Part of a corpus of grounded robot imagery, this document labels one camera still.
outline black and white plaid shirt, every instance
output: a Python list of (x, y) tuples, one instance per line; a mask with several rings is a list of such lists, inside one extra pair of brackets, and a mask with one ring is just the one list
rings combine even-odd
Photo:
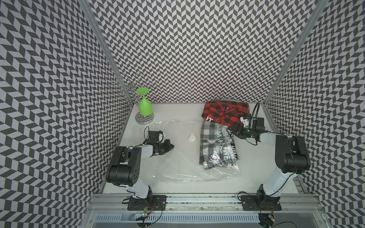
[(204, 169), (233, 165), (237, 159), (231, 132), (221, 124), (203, 120), (200, 132), (200, 164)]

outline ventilation grille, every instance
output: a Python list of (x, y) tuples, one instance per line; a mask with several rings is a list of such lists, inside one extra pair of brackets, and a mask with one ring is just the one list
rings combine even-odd
[[(98, 213), (96, 223), (141, 223), (136, 218), (142, 213)], [(145, 219), (154, 222), (160, 213), (154, 213)], [(258, 223), (257, 213), (166, 213), (162, 214), (158, 222), (161, 223)]]

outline glass base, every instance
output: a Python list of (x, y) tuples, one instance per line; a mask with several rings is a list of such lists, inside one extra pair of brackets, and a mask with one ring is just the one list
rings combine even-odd
[(153, 119), (155, 118), (155, 115), (152, 113), (151, 115), (149, 116), (142, 116), (140, 114), (140, 112), (138, 112), (136, 114), (136, 122), (140, 125), (146, 125), (146, 124), (149, 124), (150, 122), (153, 121)]

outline folded shirt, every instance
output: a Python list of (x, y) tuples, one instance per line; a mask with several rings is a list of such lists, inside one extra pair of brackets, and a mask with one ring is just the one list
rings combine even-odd
[(241, 117), (248, 117), (249, 104), (234, 101), (209, 101), (205, 104), (203, 114), (206, 121), (214, 121), (228, 127), (241, 123)]
[(233, 165), (234, 159), (236, 157), (233, 137), (227, 128), (203, 120), (200, 132), (200, 164), (207, 170), (217, 166)]

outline metal profile bar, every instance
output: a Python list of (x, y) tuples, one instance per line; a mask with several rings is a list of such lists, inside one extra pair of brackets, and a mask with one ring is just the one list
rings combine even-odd
[(299, 38), (298, 38), (297, 42), (294, 44), (294, 47), (293, 47), (292, 51), (289, 53), (289, 56), (288, 56), (287, 60), (284, 63), (284, 66), (281, 68), (280, 73), (276, 77), (273, 86), (270, 88), (266, 98), (264, 99), (264, 105), (267, 105), (270, 102), (271, 98), (276, 93), (276, 90), (278, 89), (278, 87), (280, 86), (281, 82), (283, 81), (285, 75), (289, 71), (290, 66), (294, 62), (294, 60), (295, 60), (296, 56), (298, 55), (300, 49), (304, 45), (306, 39), (311, 34), (311, 31), (313, 30), (313, 28), (314, 28), (316, 22), (318, 21), (320, 15), (325, 10), (328, 1), (329, 0), (318, 0), (318, 4), (315, 6), (315, 8), (313, 10), (313, 13), (309, 17), (308, 22), (305, 24), (305, 26), (303, 28), (303, 31), (299, 35)]
[[(104, 36), (101, 33), (99, 25), (97, 24), (97, 22), (95, 20), (94, 14), (92, 13), (92, 11), (90, 9), (88, 0), (78, 0), (78, 2), (80, 4), (82, 11), (84, 12), (86, 20), (89, 22), (89, 25), (90, 25), (92, 31), (94, 32), (96, 40), (99, 42), (99, 45), (100, 45), (101, 49), (103, 50), (105, 57), (106, 57), (107, 61), (109, 62), (110, 67), (112, 68), (115, 78), (117, 79), (119, 84), (122, 86), (121, 90), (128, 91), (128, 88), (125, 85), (123, 78), (120, 75), (118, 66), (116, 65), (114, 58), (110, 52), (110, 49), (104, 39)], [(131, 98), (129, 92), (127, 92), (126, 95), (127, 95), (128, 103), (130, 105), (133, 105), (133, 101), (132, 101), (132, 98)]]

